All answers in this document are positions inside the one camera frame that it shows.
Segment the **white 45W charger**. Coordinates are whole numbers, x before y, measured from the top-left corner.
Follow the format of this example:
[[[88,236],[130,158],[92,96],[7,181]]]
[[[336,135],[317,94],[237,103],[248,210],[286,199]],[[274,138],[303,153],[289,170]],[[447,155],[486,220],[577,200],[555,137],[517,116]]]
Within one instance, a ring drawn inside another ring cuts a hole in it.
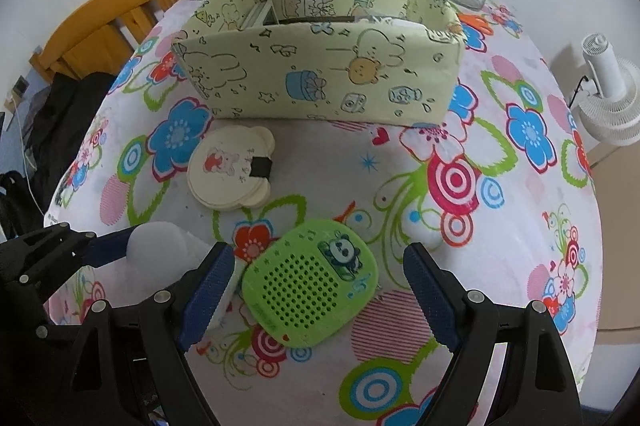
[[[217,307],[206,326],[206,332],[213,331],[215,328],[218,328],[222,320],[224,320],[224,316],[228,312],[229,305],[232,302],[233,295],[238,290],[238,287],[241,284],[242,275],[246,266],[247,263],[244,260],[238,257],[234,258],[232,275],[230,276],[228,284],[222,292]]]

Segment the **cream bear compact mirror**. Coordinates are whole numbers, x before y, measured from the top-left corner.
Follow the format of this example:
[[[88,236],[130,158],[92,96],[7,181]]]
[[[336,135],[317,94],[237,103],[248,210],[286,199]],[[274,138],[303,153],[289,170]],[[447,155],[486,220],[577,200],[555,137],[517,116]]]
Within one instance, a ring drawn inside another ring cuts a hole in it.
[[[231,125],[209,131],[188,165],[192,195],[220,212],[265,204],[275,148],[276,140],[266,127]]]

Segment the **black clothing on chair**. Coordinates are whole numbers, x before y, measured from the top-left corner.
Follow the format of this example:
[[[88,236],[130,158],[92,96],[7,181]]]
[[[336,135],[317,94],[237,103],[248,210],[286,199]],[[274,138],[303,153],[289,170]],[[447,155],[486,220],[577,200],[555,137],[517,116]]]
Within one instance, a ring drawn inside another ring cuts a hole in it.
[[[56,74],[27,101],[1,138],[1,231],[16,238],[42,226],[58,183],[74,161],[115,76]]]

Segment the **floral tablecloth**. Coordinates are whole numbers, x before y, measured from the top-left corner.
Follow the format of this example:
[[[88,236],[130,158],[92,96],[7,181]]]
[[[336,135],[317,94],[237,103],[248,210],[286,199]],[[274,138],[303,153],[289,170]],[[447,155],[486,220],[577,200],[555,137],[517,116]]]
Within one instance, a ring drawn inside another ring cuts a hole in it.
[[[46,221],[99,234],[166,221],[228,243],[249,266],[305,221],[334,220],[378,263],[367,307],[314,347],[276,342],[235,294],[188,355],[218,420],[414,424],[450,359],[405,276],[414,242],[497,304],[543,302],[582,386],[600,312],[600,216],[582,138],[532,41],[460,22],[457,85],[437,125],[219,118],[172,50],[203,1],[179,1],[134,50]],[[268,128],[276,148],[265,204],[220,212],[194,198],[186,174],[206,134],[231,125]]]

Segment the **wooden chair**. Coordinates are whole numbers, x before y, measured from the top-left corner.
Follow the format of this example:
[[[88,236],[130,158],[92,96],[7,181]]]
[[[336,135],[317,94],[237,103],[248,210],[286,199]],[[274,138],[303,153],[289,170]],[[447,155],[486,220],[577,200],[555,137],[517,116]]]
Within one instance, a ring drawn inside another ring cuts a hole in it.
[[[88,0],[64,20],[29,64],[47,82],[58,73],[81,80],[115,75],[178,0]]]

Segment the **white standing fan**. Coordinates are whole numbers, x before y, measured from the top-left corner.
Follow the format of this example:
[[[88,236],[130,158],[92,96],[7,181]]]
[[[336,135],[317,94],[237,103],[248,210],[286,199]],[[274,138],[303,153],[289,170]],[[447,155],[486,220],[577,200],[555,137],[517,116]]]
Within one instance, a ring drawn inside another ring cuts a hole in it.
[[[588,74],[582,76],[570,97],[574,113],[590,136],[611,146],[631,146],[639,141],[639,68],[618,58],[602,33],[582,40],[582,57]]]

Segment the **yellow patterned storage box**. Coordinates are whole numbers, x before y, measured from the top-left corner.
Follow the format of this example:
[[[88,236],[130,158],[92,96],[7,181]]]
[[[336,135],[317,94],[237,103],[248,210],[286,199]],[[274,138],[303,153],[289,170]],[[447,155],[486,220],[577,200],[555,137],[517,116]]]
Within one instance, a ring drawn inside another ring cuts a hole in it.
[[[204,0],[172,44],[215,116],[444,120],[465,48],[448,0],[271,0],[278,25],[240,30],[262,1]]]

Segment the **orange handled scissors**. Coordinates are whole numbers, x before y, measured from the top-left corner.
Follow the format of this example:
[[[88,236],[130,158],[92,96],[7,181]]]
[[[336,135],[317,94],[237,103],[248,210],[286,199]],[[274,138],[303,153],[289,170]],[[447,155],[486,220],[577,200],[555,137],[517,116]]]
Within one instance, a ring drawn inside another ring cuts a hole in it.
[[[494,29],[484,16],[460,12],[458,19],[463,25],[473,27],[474,30],[477,30],[480,34],[485,36],[492,36],[494,34]]]

